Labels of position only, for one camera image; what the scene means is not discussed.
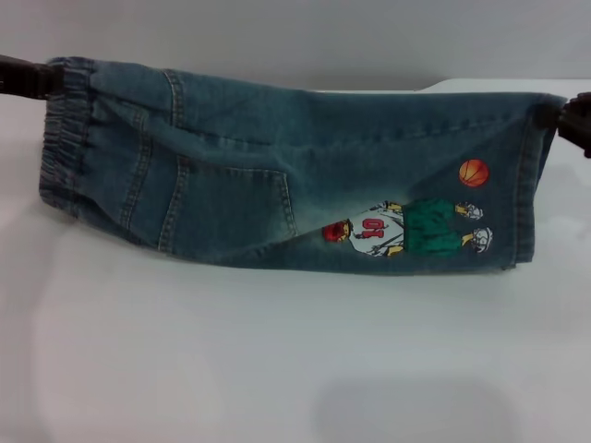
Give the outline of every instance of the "denim pants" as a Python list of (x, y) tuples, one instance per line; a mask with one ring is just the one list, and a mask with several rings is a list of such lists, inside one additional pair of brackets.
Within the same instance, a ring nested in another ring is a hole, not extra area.
[(215, 265), (507, 269), (565, 99), (286, 90), (83, 58), (51, 62), (40, 193), (147, 248)]

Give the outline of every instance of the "white jersey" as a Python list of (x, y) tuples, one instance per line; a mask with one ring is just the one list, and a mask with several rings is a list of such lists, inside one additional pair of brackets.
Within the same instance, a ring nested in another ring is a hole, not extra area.
[(384, 256), (389, 247), (404, 245), (404, 215), (401, 211), (387, 209), (387, 202), (349, 219), (349, 222), (349, 241), (359, 252)]

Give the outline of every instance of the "back pocket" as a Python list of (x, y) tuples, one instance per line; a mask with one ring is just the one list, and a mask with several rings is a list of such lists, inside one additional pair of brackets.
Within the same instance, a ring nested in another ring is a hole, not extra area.
[(211, 262), (296, 236), (284, 173), (177, 162), (158, 245), (163, 252)]

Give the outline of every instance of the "embroidered patch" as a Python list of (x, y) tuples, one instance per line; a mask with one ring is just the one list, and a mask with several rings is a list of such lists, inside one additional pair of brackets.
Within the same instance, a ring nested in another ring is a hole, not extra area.
[(481, 160), (468, 160), (460, 166), (460, 181), (466, 186), (482, 186), (488, 181), (489, 176), (488, 166)]
[(422, 255), (450, 256), (465, 246), (486, 252), (492, 231), (481, 227), (469, 233), (452, 228), (454, 217), (478, 221), (484, 211), (471, 203), (454, 205), (441, 198), (426, 198), (408, 205), (384, 201), (356, 217), (322, 229), (327, 242), (348, 240), (353, 248), (373, 257), (391, 257), (403, 251)]

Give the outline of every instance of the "cartoon character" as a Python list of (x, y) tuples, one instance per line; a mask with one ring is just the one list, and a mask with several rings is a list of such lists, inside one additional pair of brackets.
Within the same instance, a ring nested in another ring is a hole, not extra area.
[(371, 256), (391, 257), (402, 251), (415, 254), (449, 256), (466, 245), (478, 254), (492, 242), (489, 228), (457, 233), (450, 222), (455, 214), (477, 221), (484, 215), (476, 206), (453, 204), (440, 198), (414, 201), (405, 206), (384, 201), (356, 217), (322, 229), (325, 240), (349, 239), (354, 249)]

